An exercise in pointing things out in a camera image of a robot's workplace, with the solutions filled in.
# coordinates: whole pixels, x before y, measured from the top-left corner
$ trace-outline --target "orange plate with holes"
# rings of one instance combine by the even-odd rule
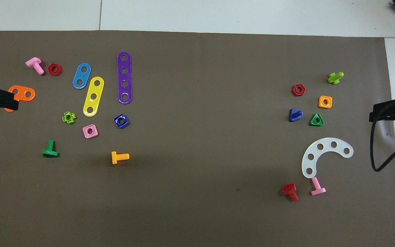
[[[318,104],[321,108],[331,108],[332,107],[332,97],[322,95],[320,97],[320,102]]]
[[[17,100],[18,102],[20,100],[22,100],[22,101],[31,101],[36,96],[36,92],[34,91],[34,89],[31,89],[31,88],[26,87],[26,86],[15,85],[15,86],[10,87],[10,89],[8,91],[13,93],[13,91],[15,89],[17,90],[17,93],[14,95],[14,99]]]

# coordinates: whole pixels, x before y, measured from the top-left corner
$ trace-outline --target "red hexagonal nut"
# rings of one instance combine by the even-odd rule
[[[283,186],[283,194],[288,195],[294,202],[298,201],[298,196],[295,191],[297,191],[295,184],[286,184]]]
[[[306,92],[306,88],[303,86],[303,84],[295,84],[295,86],[292,88],[292,93],[295,96],[301,96]]]
[[[55,76],[60,75],[60,73],[62,73],[62,66],[57,63],[52,63],[48,66],[48,73]]]

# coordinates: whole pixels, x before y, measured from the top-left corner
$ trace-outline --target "purple plate with holes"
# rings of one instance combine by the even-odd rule
[[[117,56],[118,101],[128,104],[132,100],[132,67],[130,54],[122,51]]]

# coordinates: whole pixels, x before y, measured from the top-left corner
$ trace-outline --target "white table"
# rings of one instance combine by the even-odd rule
[[[387,0],[0,0],[0,30],[385,37],[391,92],[395,98],[395,11],[391,3]]]

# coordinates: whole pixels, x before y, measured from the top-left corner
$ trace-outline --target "black cable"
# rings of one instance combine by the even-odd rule
[[[376,114],[373,119],[373,124],[371,125],[371,133],[370,133],[370,158],[371,158],[371,167],[375,172],[379,172],[395,157],[395,151],[384,161],[384,163],[379,167],[376,168],[374,164],[374,155],[373,155],[373,141],[374,141],[374,127],[376,126],[376,122],[378,121],[379,117],[384,113],[384,111],[391,106],[395,105],[395,100],[391,101],[384,107],[380,109],[380,111]]]

